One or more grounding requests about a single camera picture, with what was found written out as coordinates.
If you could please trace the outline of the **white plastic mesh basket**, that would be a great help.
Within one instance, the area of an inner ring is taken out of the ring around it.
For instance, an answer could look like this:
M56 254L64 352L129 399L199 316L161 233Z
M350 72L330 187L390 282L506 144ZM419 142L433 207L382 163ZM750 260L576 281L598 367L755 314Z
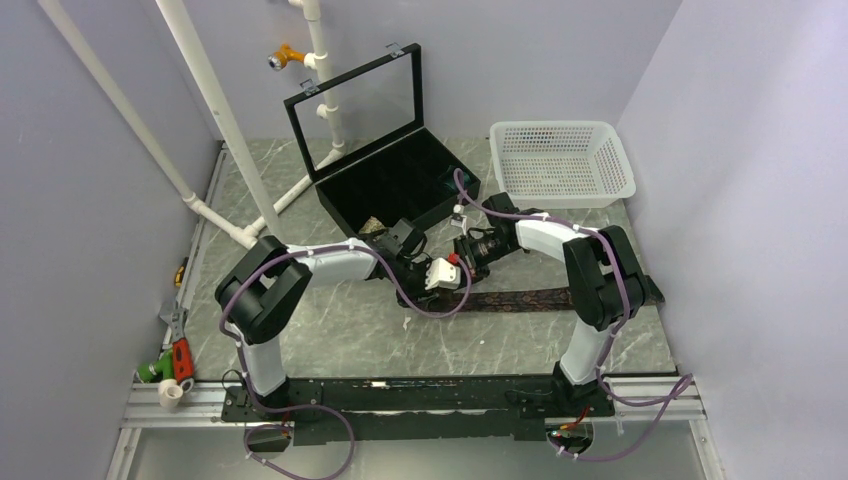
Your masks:
M602 121L501 121L489 132L501 191L524 209L605 208L636 193L623 143Z

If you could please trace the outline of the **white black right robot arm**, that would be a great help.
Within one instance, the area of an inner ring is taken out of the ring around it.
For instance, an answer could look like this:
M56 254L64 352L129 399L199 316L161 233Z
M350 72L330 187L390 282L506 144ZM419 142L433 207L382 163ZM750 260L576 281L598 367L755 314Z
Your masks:
M564 264L573 309L579 317L565 353L553 373L551 401L557 411L574 415L590 395L601 391L601 369L621 324L646 303L649 282L626 233L618 226L594 230L549 215L521 212L505 193L477 203L460 201L484 212L489 231L479 238L464 234L455 253L474 279L489 265L519 250L542 253Z

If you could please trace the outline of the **rolled teal tie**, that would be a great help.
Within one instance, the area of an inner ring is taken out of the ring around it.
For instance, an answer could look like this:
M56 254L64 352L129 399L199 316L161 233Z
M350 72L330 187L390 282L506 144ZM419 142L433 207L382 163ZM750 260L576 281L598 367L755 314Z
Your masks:
M479 183L479 179L472 172L463 167L456 166L448 173L448 179L446 180L447 186L451 190L457 191L458 180L461 181L463 188L468 191L473 189L474 186Z

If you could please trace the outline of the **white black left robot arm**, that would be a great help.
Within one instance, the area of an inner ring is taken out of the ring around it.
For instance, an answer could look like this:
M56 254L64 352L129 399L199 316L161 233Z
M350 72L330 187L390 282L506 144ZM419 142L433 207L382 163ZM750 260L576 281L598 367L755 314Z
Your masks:
M437 284L428 277L433 261L423 251L426 241L405 219L334 244L296 246L272 235L260 238L215 290L222 308L219 328L235 341L251 388L248 407L272 420L289 405L280 335L308 287L388 279L399 287L402 306L424 308L432 301Z

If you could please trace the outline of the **aluminium table frame rail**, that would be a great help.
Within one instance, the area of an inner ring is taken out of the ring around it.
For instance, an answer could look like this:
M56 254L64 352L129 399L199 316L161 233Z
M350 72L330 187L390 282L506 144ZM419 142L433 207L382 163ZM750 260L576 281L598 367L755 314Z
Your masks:
M460 201L466 197L477 203L483 203L487 200L478 201L476 197L472 197L468 191L463 188L461 181L458 180L458 198L454 205L460 204ZM536 207L522 209L516 206L513 202L512 204L521 212L532 213L534 211L541 211L548 213L546 209ZM469 268L462 260L458 262L457 266L462 270L462 280L457 289L450 291L464 293L464 297L460 303L460 306L462 306L469 298L469 295L473 293L473 285L483 278L474 279ZM646 278L649 282L649 293L646 303L642 305L639 310L642 307L656 304L661 299L661 293L656 285L647 276ZM435 320L446 319L459 313L463 313L456 311L447 313L432 313L419 309L413 303L410 303L406 307L411 308L416 313ZM615 340L619 337L627 323L637 316L638 312L635 316L621 324L616 333L613 335L611 350L606 356L606 361L611 354ZM667 412L678 413L701 408L701 402L697 399L697 390L691 376L646 377L641 379L621 377L615 374L610 374L606 371L606 361L601 369L601 380L604 384L604 388L602 390L608 395L608 398L612 401L615 408L614 415L609 417L609 419L622 421L625 419L638 418L640 414L645 411L652 413L656 418L661 418ZM124 479L127 477L134 449L138 443L141 431L145 428L157 426L164 428L179 426L190 427L201 425L235 426L244 431L243 447L248 458L257 462L263 462L265 453L279 447L284 441L288 440L293 442L293 429L285 423L271 422L238 424L225 423L222 421L221 412L225 399L225 390L230 386L234 386L236 384L241 385L245 388L253 404L255 406L261 406L257 396L245 383L246 376L239 360L238 353L236 374L237 380L234 383L226 383L220 388L213 390L213 398L209 402L203 402L201 400L201 387L195 387L190 392L184 392L184 395L176 408L177 413L174 419L167 419L161 414L152 415L142 412L136 404L131 404L129 407L129 423L121 430L119 441L109 468L109 477L112 479ZM150 403L153 406L164 409L159 404L157 385L155 383L145 384L142 392L149 398ZM561 453L567 454L577 460L585 460L586 453L576 449L576 444L579 442L576 430L578 428L588 426L595 419L604 418L594 417L586 420L572 419L568 422L556 422L554 427L548 430L544 440L554 445ZM349 438L346 441L350 445L355 445L359 442L354 438Z

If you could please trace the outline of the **green white pipe fitting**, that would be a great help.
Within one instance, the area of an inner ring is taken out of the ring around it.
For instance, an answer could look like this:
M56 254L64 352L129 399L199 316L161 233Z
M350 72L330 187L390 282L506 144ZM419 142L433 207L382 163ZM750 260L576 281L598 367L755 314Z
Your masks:
M159 404L168 411L174 411L184 395L183 388L176 380L171 349L164 351L155 362L139 365L135 370L135 379L144 384L155 383Z

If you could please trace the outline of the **black tie storage box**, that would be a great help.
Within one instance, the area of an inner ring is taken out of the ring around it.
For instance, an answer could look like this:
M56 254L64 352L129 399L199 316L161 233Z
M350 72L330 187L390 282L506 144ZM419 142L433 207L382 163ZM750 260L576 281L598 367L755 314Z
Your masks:
M458 190L447 186L448 173L472 170L425 125L419 44L394 47L283 105L319 202L345 235L371 216L427 230L452 213ZM472 197L481 188L475 176Z

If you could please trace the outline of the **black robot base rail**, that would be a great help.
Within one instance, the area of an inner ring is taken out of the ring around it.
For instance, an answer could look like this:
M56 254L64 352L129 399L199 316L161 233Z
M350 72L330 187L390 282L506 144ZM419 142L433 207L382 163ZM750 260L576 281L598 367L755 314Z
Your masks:
M297 446L329 442L510 437L542 441L556 422L609 418L596 384L560 374L292 378L283 396L255 406L239 384L225 390L225 423L285 423Z

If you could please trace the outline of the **rolled gold tie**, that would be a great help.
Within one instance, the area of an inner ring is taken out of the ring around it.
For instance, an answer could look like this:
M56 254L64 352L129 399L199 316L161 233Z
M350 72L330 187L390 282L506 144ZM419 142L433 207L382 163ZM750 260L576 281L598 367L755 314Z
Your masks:
M383 224L383 222L380 219L378 219L374 216L371 216L366 220L364 225L358 230L357 234L359 236L373 236L373 235L379 235L379 234L381 234L381 233L383 233L387 230L388 230L388 228Z

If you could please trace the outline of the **red handled clamp tool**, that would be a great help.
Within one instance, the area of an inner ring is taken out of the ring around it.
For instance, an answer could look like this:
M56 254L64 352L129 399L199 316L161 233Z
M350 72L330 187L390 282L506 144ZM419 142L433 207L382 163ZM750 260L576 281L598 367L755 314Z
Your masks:
M190 345L185 336L187 316L188 311L176 304L168 318L175 379L184 392L190 392L195 384L194 363Z

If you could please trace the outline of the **orange webcam on pipe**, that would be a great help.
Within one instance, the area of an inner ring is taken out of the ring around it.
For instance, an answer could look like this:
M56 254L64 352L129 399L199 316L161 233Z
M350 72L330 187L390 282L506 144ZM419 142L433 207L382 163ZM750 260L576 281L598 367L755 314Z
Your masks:
M267 57L267 63L274 71L281 71L289 63L303 63L306 54L296 51L287 43L283 43L276 51Z

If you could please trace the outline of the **navy orange paisley tie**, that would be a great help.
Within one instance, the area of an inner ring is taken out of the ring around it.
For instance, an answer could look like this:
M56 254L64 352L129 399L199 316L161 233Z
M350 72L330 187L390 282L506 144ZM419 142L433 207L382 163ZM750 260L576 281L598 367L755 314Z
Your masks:
M587 282L580 282L577 290L570 286L537 290L513 290L474 292L460 306L464 293L436 289L429 295L413 300L419 309L432 313L489 312L489 313L532 313L574 311L575 300L589 299L589 293L600 293L602 288L589 289Z

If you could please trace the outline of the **white pvc pipe frame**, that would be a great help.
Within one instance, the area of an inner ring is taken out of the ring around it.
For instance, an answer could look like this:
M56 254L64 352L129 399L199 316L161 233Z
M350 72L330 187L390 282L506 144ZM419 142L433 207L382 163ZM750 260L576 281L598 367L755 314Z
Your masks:
M170 36L175 41L187 72L181 75L187 94L192 98L192 106L197 111L198 121L208 127L213 121L217 132L221 134L229 148L238 171L245 182L248 193L259 208L260 217L246 227L239 227L217 213L189 186L178 167L169 158L165 149L153 131L142 119L130 99L119 87L116 80L88 43L85 36L72 20L71 16L58 1L40 1L38 5L52 22L58 33L64 38L71 51L100 87L124 122L146 148L152 160L158 165L188 209L199 219L205 220L219 231L225 233L238 245L249 249L257 241L265 228L276 230L279 226L279 214L288 208L313 181L304 177L291 187L281 198L271 200L256 162L249 152L232 107L215 73L200 36L194 26L185 3L182 1L158 1L156 7L164 20ZM198 111L198 99L202 99L209 114Z

